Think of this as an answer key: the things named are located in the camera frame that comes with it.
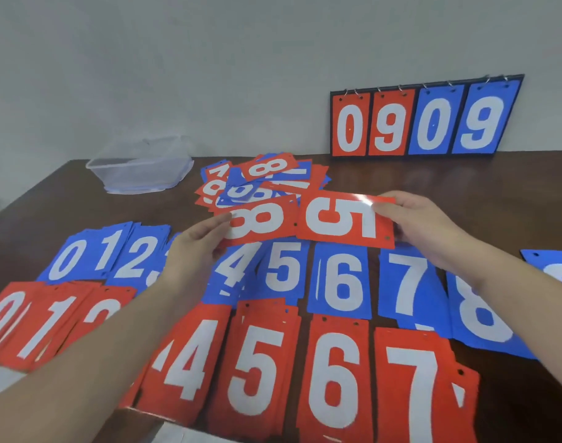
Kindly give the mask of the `pile of mixed loose cards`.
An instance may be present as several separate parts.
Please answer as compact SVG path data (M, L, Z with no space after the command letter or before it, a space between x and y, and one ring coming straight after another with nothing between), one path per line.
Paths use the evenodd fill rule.
M202 184L195 191L195 204L211 213L227 208L322 190L331 182L329 167L300 159L289 152L258 155L233 164L222 160L200 170Z

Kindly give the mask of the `black scoreboard stand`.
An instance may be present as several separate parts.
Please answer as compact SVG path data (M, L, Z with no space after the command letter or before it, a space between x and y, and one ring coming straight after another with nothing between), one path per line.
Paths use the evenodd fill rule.
M329 94L335 160L492 156L523 74L352 88Z

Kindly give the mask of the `person's right hand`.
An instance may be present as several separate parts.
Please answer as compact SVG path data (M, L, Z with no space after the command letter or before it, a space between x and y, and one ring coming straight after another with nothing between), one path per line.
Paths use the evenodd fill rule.
M400 239L419 249L435 266L453 272L473 237L426 197L405 191L389 191L382 196L415 210L414 220L393 221Z

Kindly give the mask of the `row of metal binder rings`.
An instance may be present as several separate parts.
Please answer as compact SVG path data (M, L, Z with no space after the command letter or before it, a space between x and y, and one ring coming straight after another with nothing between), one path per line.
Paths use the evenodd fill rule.
M396 84L392 86L373 86L366 88L345 88L343 90L331 91L330 97L338 96L343 98L351 94L363 95L365 93L383 93L387 91L400 91L400 90L416 90L419 88L431 89L436 87L454 87L454 86L467 86L470 84L487 84L499 81L510 82L512 80L523 81L525 74L499 74L499 75L485 75L479 78L467 78L461 80L443 80L433 82L418 82L413 84Z

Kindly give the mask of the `clear plastic container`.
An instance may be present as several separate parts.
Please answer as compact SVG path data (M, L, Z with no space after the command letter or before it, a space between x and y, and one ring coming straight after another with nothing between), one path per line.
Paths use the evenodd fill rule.
M178 185L191 171L193 141L185 135L136 142L115 142L85 167L109 194L148 194Z

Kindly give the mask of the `person's right forearm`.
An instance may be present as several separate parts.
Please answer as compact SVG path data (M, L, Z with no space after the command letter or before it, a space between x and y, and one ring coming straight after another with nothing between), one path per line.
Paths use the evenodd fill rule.
M523 340L562 385L562 282L465 236L452 271Z

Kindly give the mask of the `person's left hand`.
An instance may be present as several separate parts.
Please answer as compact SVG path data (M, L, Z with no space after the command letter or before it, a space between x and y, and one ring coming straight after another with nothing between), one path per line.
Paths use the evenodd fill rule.
M182 232L171 245L165 268L156 282L159 290L185 303L198 303L214 263L225 252L222 242L226 234L216 230L207 236L194 236L194 225Z

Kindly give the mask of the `stack of blue cards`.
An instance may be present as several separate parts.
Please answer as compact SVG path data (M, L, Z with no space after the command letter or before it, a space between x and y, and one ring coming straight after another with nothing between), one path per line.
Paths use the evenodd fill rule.
M134 223L130 221L109 225L102 229L85 230L87 246L84 252L83 279L99 280L108 276L133 226Z
M372 319L366 247L338 243L315 245L307 312Z
M535 360L521 338L459 276L447 272L452 337L481 350Z
M201 302L236 309L247 276L255 272L265 247L263 241L228 247L211 271Z
M100 279L102 270L95 268L102 255L101 241L101 231L94 229L69 237L36 281L53 285Z
M305 295L309 240L274 239L267 244L255 273L248 275L239 300L278 299L297 306Z
M562 251L523 249L520 252L529 265L562 282Z
M402 329L453 337L449 301L436 266L416 247L382 249L379 256L378 315Z
M181 233L175 233L168 241L160 248L157 255L153 257L149 265L149 271L143 276L142 289L138 292L143 292L156 282L157 278L161 275L167 262L167 257L171 245Z
M113 268L106 286L134 288L137 294L147 288L146 279L153 263L158 261L160 250L167 242L169 225L143 225L134 223Z

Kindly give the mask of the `blue scoreboard flip card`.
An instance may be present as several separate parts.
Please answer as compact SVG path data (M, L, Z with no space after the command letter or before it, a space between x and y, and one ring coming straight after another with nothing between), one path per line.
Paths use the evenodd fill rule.
M409 155L447 154L463 94L463 84L419 88Z
M497 151L522 81L522 76L503 76L470 83L453 155L492 155Z

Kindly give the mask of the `red scoreboard flip card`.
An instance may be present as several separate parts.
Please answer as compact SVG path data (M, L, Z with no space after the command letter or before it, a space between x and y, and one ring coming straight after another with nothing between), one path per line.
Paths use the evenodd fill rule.
M416 90L374 94L368 155L405 154L415 96Z
M366 156L370 106L370 93L344 91L331 96L332 157Z

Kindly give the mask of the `stack of red cards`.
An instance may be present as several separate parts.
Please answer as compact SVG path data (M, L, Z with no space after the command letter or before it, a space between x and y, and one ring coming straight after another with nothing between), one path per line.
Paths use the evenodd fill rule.
M432 331L374 330L378 443L478 443L481 376Z
M24 317L45 282L11 282L0 292L0 353L5 340Z
M122 307L128 305L136 294L136 288L126 286L110 285L94 289L54 335L38 362L48 362L81 337L98 328Z
M203 408L232 307L199 303L153 353L119 409L190 426Z
M314 314L296 426L300 443L373 443L367 320Z
M282 434L301 317L285 299L239 301L231 319L207 430L265 441Z
M44 286L18 324L2 338L0 366L24 373L32 371L37 358L53 346L55 336L87 296L100 286L95 281Z

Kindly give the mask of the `red plastic number card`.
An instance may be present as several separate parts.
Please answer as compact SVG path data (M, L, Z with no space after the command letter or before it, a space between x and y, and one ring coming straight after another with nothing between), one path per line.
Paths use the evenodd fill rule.
M302 194L295 235L317 242L393 250L393 221L373 210L376 203L395 204L395 199L324 190Z
M299 212L296 195L252 202L226 212L231 213L232 219L222 242L225 247L296 236Z

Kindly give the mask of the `person's left forearm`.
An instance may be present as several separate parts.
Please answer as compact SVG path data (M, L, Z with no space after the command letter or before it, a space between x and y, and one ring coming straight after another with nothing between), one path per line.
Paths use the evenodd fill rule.
M205 279L163 275L104 324L0 393L0 443L91 443Z

